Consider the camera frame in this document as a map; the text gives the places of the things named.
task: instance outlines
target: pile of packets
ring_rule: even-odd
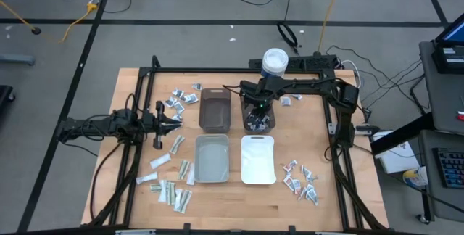
[[[192,88],[201,91],[202,85],[200,83],[194,83]],[[185,108],[183,108],[182,104],[178,100],[182,100],[186,104],[193,104],[198,102],[198,97],[196,97],[196,94],[185,94],[184,91],[180,90],[179,88],[176,88],[173,91],[173,96],[169,96],[169,99],[165,101],[165,105],[167,107],[174,107],[176,110],[173,119],[182,121],[182,112],[185,110]]]
[[[180,135],[177,136],[169,152],[176,154],[179,150],[179,146],[184,140],[185,137]],[[164,154],[163,156],[152,160],[150,162],[152,169],[156,169],[166,162],[171,161],[170,153]],[[182,160],[181,166],[179,168],[180,170],[177,179],[182,181],[187,176],[186,183],[192,186],[195,185],[195,165],[190,163],[188,160]],[[145,181],[154,181],[157,179],[158,172],[154,172],[147,176],[137,177],[136,182],[137,184],[142,184]],[[179,213],[186,212],[187,205],[189,204],[192,195],[192,192],[187,189],[176,189],[175,182],[167,180],[159,180],[158,184],[150,184],[150,191],[152,193],[159,193],[158,202],[166,202],[168,205],[173,206],[174,211]]]
[[[298,162],[296,160],[292,160],[288,165],[283,167],[283,169],[286,171],[286,176],[283,182],[295,195],[298,195],[298,200],[301,200],[304,196],[307,200],[312,200],[314,204],[318,206],[319,199],[313,186],[314,180],[317,180],[318,176],[314,176],[310,170],[302,165],[302,173],[308,182],[308,185],[302,189],[302,185],[299,180],[291,177],[291,172],[297,166],[297,164]]]

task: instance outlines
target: wooden tabletop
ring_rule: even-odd
[[[123,68],[120,70],[110,111],[124,107],[126,97],[133,93],[136,87],[138,69]],[[349,83],[355,83],[351,70],[336,71],[336,75]],[[157,100],[165,101],[176,87],[187,94],[200,92],[192,89],[192,83],[200,82],[203,88],[217,88],[223,84],[236,86],[240,80],[257,81],[258,74],[238,73],[157,73],[154,77],[151,112],[156,113],[154,104]],[[286,78],[315,78],[314,75],[292,74]],[[142,89],[144,95],[146,82]],[[204,134],[199,127],[199,102],[185,104],[182,128],[162,138],[165,148],[152,148],[154,134],[149,134],[149,141],[144,143],[140,161],[139,176],[154,172],[149,162],[168,153],[177,135],[186,137],[180,145],[177,154],[172,154],[172,160],[158,167],[158,179],[174,181],[176,188],[188,189],[193,192],[186,214],[173,211],[173,207],[158,202],[158,193],[151,193],[146,182],[136,187],[131,228],[183,228],[184,223],[190,223],[192,229],[243,229],[287,231],[289,225],[295,225],[297,231],[341,231],[341,218],[335,189],[335,177],[332,164],[327,162],[323,153],[328,146],[326,120],[323,103],[320,96],[303,96],[302,100],[292,99],[290,107],[282,107],[275,102],[275,128],[269,133],[274,140],[274,164],[277,181],[272,185],[247,185],[241,181],[241,138],[245,136],[241,121],[239,97],[232,94],[231,100],[231,130],[229,138],[230,177],[222,184],[186,185],[186,181],[178,181],[177,175],[181,160],[194,161],[194,143],[198,135]],[[165,114],[171,117],[174,108],[167,108]],[[352,122],[363,122],[363,114],[357,110]],[[370,149],[367,137],[355,138],[355,144]],[[98,165],[116,145],[114,138],[107,138],[101,143]],[[96,182],[95,212],[107,203],[115,190],[117,172],[123,148],[119,148],[101,168]],[[369,210],[378,221],[388,226],[384,202],[378,184],[377,173],[372,155],[359,150],[350,149],[352,166],[355,172],[357,192]],[[304,165],[314,174],[319,175],[314,187],[319,196],[319,205],[302,199],[297,201],[289,188],[282,182],[285,177],[282,166],[291,160],[297,160],[298,166]],[[304,176],[295,169],[292,175],[298,178],[302,185],[307,182]],[[352,214],[352,203],[347,198],[350,226],[355,226]],[[120,203],[118,223],[122,223],[125,203]],[[90,221],[89,199],[84,210],[82,223]]]

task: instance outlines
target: yellow object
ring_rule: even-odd
[[[326,18],[324,19],[324,23],[322,24],[322,32],[320,32],[320,39],[319,39],[319,46],[318,51],[320,51],[320,47],[322,46],[322,40],[324,38],[324,33],[326,31],[326,23],[328,20],[328,16],[331,14],[332,6],[334,5],[335,0],[331,0],[331,3],[328,5]]]
[[[33,25],[31,25],[29,22],[27,22],[26,20],[24,20],[21,16],[18,15],[18,13],[16,13],[13,9],[11,9],[10,7],[8,7],[8,5],[3,2],[2,0],[0,0],[0,5],[2,5],[4,8],[6,8],[10,13],[12,13],[17,19],[21,20],[21,22],[24,23],[24,25],[27,25],[31,30],[35,30],[36,28],[34,28]],[[79,18],[78,20],[76,20],[75,22],[73,22],[70,26],[67,27],[66,29],[66,32],[65,32],[65,35],[63,36],[63,38],[58,41],[59,44],[65,42],[66,38],[67,38],[67,34],[70,32],[71,30],[71,27],[74,26],[75,24],[79,23],[80,21],[82,21],[84,18],[86,18],[88,16],[88,14],[90,14],[92,11],[94,11],[95,9],[97,9],[98,6],[96,4],[92,4],[92,3],[88,3],[87,4],[87,13],[82,16],[81,18]],[[52,40],[54,41],[54,39],[50,39],[48,36],[44,35],[41,33],[41,36],[43,36],[44,38],[47,38],[49,40]]]
[[[58,42],[58,43],[63,43],[65,42],[66,38],[67,38],[67,34],[70,32],[71,28],[79,23],[81,20],[83,20],[84,18],[86,18],[88,16],[88,14],[90,14],[92,11],[94,11],[95,9],[97,9],[97,5],[96,4],[92,4],[92,3],[88,3],[87,4],[87,13],[82,16],[81,18],[79,18],[78,20],[76,20],[75,22],[73,22],[70,26],[67,27],[66,29],[66,32],[65,32],[65,35],[63,36],[63,38]]]

